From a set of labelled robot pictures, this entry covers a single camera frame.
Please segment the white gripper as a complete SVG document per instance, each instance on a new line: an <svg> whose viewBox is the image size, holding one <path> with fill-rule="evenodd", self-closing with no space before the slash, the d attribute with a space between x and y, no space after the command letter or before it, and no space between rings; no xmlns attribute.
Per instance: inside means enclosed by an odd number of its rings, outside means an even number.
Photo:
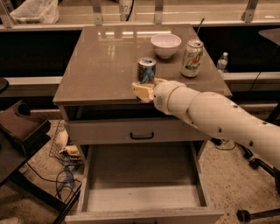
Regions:
<svg viewBox="0 0 280 224"><path fill-rule="evenodd" d="M157 110L172 116L184 116L193 98L193 91L186 84L161 78L154 78L153 84L133 82L132 92L142 102L153 100Z"/></svg>

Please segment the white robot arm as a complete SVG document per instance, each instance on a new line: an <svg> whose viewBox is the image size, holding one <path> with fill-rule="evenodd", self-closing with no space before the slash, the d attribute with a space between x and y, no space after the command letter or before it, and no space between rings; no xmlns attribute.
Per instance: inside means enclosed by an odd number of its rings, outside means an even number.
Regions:
<svg viewBox="0 0 280 224"><path fill-rule="evenodd" d="M222 94L199 92L175 80L132 84L133 94L166 115L217 139L229 139L280 169L280 127L256 118Z"/></svg>

